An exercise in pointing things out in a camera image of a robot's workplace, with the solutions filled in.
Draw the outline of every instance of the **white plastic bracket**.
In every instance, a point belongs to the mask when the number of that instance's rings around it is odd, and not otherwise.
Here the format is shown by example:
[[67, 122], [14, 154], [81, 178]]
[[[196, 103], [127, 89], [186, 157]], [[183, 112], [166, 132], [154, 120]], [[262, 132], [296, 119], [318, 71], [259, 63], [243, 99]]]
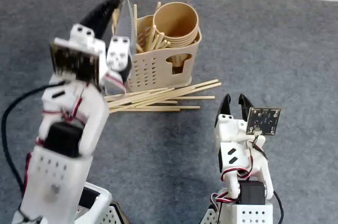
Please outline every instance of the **white plastic bracket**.
[[69, 41], [75, 41], [85, 46], [91, 46], [95, 42], [94, 31], [81, 24], [75, 24], [70, 31]]
[[98, 192], [99, 195], [92, 207], [85, 214], [75, 220], [75, 224], [101, 224], [104, 223], [103, 220], [107, 220], [108, 223], [108, 208], [111, 202], [110, 192], [88, 182], [85, 187]]
[[107, 66], [112, 71], [121, 72], [128, 65], [130, 40], [125, 36], [113, 36], [107, 52]]
[[273, 224], [273, 205], [234, 204], [232, 207], [233, 224]]
[[214, 209], [208, 208], [200, 224], [217, 224], [218, 213]]
[[69, 158], [35, 146], [21, 204], [23, 213], [31, 219], [43, 216], [48, 224], [71, 223], [91, 161], [92, 157]]

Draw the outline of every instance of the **utensil holder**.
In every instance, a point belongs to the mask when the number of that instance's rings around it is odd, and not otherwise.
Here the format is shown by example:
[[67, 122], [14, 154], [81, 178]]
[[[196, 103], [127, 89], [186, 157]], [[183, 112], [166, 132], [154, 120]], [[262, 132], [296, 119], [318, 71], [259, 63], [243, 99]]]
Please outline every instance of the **utensil holder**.
[[[145, 49], [147, 36], [152, 26], [152, 15], [137, 20], [138, 44]], [[163, 87], [183, 87], [191, 82], [191, 75], [199, 44], [202, 40], [200, 29], [188, 46], [182, 48], [164, 48], [143, 53], [133, 57], [133, 67], [128, 78], [130, 91], [142, 91]], [[185, 55], [181, 67], [173, 66], [172, 56]]]

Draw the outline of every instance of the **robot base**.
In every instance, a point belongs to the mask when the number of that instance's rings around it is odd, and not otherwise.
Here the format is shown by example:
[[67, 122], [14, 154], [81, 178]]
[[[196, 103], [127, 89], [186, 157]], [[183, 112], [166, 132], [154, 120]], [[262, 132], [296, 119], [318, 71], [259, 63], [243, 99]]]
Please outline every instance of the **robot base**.
[[208, 208], [200, 224], [273, 224], [273, 205], [225, 204], [218, 203], [221, 214]]
[[[46, 218], [25, 222], [16, 211], [12, 224], [48, 224]], [[74, 224], [129, 224], [126, 215], [117, 202], [111, 201], [111, 194], [96, 185], [86, 183], [76, 212]]]

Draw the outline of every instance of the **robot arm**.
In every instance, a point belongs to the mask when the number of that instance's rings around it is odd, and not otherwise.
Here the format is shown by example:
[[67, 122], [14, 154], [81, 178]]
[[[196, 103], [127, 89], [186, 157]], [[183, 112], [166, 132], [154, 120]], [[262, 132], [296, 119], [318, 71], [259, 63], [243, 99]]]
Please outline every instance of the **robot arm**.
[[12, 223], [128, 223], [120, 218], [123, 214], [117, 205], [111, 204], [108, 191], [86, 183], [109, 116], [101, 92], [112, 82], [109, 77], [125, 91], [131, 68], [128, 37], [113, 37], [108, 49], [119, 52], [119, 57], [114, 57], [119, 60], [118, 69], [107, 66], [105, 43], [95, 38], [95, 33], [101, 36], [105, 29], [99, 15], [108, 22], [107, 15], [109, 20], [116, 6], [116, 1], [112, 2], [99, 5], [82, 24], [75, 24], [69, 40], [55, 38], [51, 44], [54, 75], [50, 83], [68, 83], [48, 88], [43, 94], [43, 120], [27, 169], [24, 198]]
[[[239, 103], [243, 99], [250, 103], [244, 95], [240, 96]], [[267, 159], [261, 149], [265, 143], [265, 136], [247, 134], [248, 112], [245, 111], [247, 108], [242, 109], [243, 119], [234, 119], [230, 114], [230, 100], [230, 96], [227, 95], [219, 111], [225, 114], [218, 114], [215, 123], [221, 179], [227, 184], [229, 196], [237, 199], [240, 195], [240, 179], [256, 177], [266, 188], [266, 199], [270, 199], [274, 189]]]
[[242, 119], [234, 119], [226, 95], [216, 116], [215, 137], [221, 180], [225, 187], [211, 195], [213, 203], [200, 223], [273, 224], [274, 194], [264, 135], [274, 135], [280, 109], [254, 108], [240, 95]]

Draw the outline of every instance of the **floor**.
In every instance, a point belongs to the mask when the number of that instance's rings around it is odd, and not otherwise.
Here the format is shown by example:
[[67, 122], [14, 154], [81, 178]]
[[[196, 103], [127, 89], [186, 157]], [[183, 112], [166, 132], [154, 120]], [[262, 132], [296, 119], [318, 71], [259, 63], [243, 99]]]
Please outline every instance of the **floor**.
[[[48, 82], [48, 43], [101, 0], [0, 0], [0, 111]], [[132, 0], [138, 15], [157, 1], [183, 1], [200, 17], [203, 40], [193, 82], [218, 78], [216, 100], [201, 110], [111, 115], [88, 180], [108, 189], [134, 224], [199, 223], [209, 196], [222, 187], [213, 123], [221, 99], [247, 95], [255, 106], [283, 109], [264, 145], [285, 209], [284, 223], [338, 219], [338, 3], [314, 0]], [[41, 122], [41, 96], [23, 102], [7, 129], [21, 173]], [[20, 193], [0, 155], [0, 215], [10, 223]], [[279, 209], [275, 199], [275, 223]]]

